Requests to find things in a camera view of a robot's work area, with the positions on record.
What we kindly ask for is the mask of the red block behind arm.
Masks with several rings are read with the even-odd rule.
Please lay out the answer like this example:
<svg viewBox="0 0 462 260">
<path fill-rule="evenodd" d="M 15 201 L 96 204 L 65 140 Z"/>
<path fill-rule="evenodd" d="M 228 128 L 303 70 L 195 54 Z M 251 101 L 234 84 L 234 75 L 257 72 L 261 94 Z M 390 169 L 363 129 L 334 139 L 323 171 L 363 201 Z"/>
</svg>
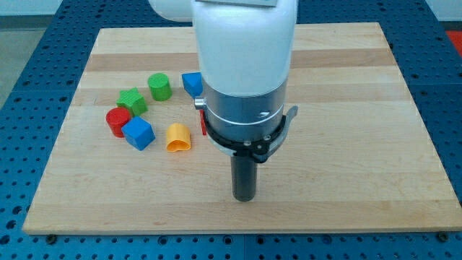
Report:
<svg viewBox="0 0 462 260">
<path fill-rule="evenodd" d="M 200 115 L 200 124 L 201 124 L 201 133 L 203 136 L 207 135 L 207 130 L 206 130 L 206 122 L 205 122 L 205 115 L 204 115 L 204 110 L 199 110 L 199 115 Z"/>
</svg>

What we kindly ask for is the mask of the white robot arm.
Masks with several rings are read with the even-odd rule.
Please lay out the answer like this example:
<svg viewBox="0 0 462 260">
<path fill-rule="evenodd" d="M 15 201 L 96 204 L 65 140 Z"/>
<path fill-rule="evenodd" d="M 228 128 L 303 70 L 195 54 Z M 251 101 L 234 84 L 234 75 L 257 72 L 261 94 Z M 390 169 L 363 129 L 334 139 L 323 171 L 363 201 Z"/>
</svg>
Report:
<svg viewBox="0 0 462 260">
<path fill-rule="evenodd" d="M 175 22 L 191 22 L 207 117 L 219 127 L 272 131 L 281 120 L 297 0 L 150 0 Z"/>
</svg>

